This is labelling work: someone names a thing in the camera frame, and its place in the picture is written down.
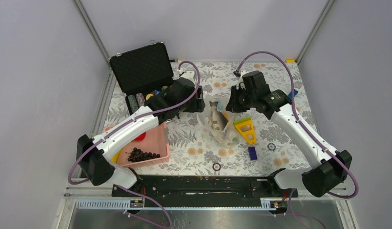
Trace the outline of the orange toy fruit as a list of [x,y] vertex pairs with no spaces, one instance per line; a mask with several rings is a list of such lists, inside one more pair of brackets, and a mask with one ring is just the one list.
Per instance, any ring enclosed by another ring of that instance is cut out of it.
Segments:
[[227,120],[227,122],[229,122],[229,117],[226,113],[222,113],[222,115],[225,117],[225,119]]

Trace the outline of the grey toy fish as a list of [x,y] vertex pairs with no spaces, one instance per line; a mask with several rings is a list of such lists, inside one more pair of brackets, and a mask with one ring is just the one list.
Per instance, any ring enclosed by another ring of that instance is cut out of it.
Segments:
[[218,111],[218,103],[219,102],[209,102],[211,110],[210,123],[214,130],[223,131],[227,125],[227,120],[222,115],[222,113]]

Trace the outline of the clear zip top bag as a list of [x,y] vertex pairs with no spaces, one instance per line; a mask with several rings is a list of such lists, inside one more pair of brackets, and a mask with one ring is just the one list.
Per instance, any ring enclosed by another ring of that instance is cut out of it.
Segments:
[[239,133],[234,127],[235,117],[225,110],[228,101],[222,96],[207,95],[203,112],[196,115],[198,123],[223,146],[233,146],[240,142]]

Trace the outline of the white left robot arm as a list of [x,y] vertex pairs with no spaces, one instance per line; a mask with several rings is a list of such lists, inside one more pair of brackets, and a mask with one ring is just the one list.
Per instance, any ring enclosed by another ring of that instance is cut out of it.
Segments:
[[79,166],[93,186],[112,183],[122,186],[130,196],[141,192],[136,175],[112,161],[113,156],[139,135],[174,118],[180,112],[203,111],[200,78],[181,76],[173,84],[152,96],[137,111],[109,131],[90,138],[82,135],[77,141],[77,158],[71,172]]

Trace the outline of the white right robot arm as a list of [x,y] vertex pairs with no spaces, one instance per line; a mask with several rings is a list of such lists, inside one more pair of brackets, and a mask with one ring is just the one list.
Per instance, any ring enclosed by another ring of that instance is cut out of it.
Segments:
[[348,176],[352,156],[327,143],[293,111],[291,99],[282,91],[271,91],[260,71],[235,73],[237,86],[231,87],[226,110],[242,113],[256,109],[284,131],[305,156],[309,166],[302,169],[279,169],[270,174],[269,194],[278,197],[289,188],[305,189],[316,197],[330,194]]

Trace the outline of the yellow triangle toy block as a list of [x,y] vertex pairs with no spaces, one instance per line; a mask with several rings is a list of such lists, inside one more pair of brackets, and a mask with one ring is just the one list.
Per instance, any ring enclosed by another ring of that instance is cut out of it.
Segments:
[[252,117],[245,117],[234,121],[234,127],[249,145],[254,145],[257,142]]

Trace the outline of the blue toy brick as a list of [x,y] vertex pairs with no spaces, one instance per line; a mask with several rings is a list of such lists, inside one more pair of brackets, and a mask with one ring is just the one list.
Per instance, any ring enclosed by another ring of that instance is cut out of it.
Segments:
[[298,90],[294,89],[292,92],[290,92],[290,93],[288,94],[288,98],[289,98],[290,100],[292,100],[298,93],[299,93]]

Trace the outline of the black poker chip case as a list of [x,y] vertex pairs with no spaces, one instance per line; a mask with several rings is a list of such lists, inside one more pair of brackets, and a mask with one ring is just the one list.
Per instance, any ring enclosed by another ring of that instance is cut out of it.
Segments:
[[[174,79],[174,72],[166,45],[163,42],[157,42],[135,50],[116,54],[109,59],[109,63],[122,92],[125,94],[129,113],[134,115],[134,117],[156,117],[154,114],[179,107],[190,100],[195,94],[193,92],[183,102],[160,111],[152,111],[147,106],[147,100],[145,100],[144,105],[140,106],[140,108],[145,110],[145,113],[136,114],[137,110],[130,104],[131,96],[136,96],[137,94],[146,96],[154,91],[159,91],[160,93],[170,87],[173,81],[176,80]],[[193,77],[185,79],[192,81],[197,89],[198,85]]]

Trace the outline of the pink plastic basket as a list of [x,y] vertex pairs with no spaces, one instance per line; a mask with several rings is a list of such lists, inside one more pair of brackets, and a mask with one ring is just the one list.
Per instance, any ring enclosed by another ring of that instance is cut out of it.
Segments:
[[[141,162],[128,162],[128,154],[133,148],[139,148],[144,152],[152,152],[160,154],[160,158],[141,161]],[[169,162],[170,148],[167,141],[167,126],[165,123],[150,129],[146,132],[146,137],[141,142],[132,141],[125,145],[120,152],[117,164],[122,167],[140,168],[147,166],[154,166],[162,163]]]

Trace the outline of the purple toy brick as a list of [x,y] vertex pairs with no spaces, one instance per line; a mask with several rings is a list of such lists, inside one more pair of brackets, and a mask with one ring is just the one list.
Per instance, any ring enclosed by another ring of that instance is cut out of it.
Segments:
[[255,161],[258,159],[256,148],[254,146],[248,147],[248,154],[251,161]]

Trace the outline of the black toy grapes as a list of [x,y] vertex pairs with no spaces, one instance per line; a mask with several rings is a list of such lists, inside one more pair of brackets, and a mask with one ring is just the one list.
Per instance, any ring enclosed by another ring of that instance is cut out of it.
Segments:
[[133,148],[133,150],[128,154],[128,162],[141,162],[141,161],[146,161],[146,160],[151,160],[151,159],[156,159],[160,158],[160,154],[152,153],[152,152],[144,152],[139,148]]

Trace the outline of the brown poker chip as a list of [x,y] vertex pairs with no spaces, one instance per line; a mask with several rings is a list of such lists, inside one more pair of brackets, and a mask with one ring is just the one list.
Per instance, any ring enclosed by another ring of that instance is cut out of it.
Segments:
[[219,163],[214,163],[214,164],[212,165],[212,169],[213,169],[214,171],[218,172],[218,171],[220,171],[220,169],[221,169],[221,165],[220,165]]

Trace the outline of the yellow toy banana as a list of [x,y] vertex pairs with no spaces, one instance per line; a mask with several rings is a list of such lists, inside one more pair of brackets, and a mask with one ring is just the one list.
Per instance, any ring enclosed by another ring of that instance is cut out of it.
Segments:
[[111,161],[112,161],[113,163],[117,164],[117,161],[118,161],[120,152],[121,152],[121,150],[117,151],[117,152],[114,154],[114,156],[112,157]]

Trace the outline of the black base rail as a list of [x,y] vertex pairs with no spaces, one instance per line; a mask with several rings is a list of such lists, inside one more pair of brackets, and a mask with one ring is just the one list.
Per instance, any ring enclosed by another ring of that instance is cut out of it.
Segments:
[[261,207],[263,200],[286,201],[298,192],[281,189],[268,177],[141,175],[130,191],[155,199],[166,208]]

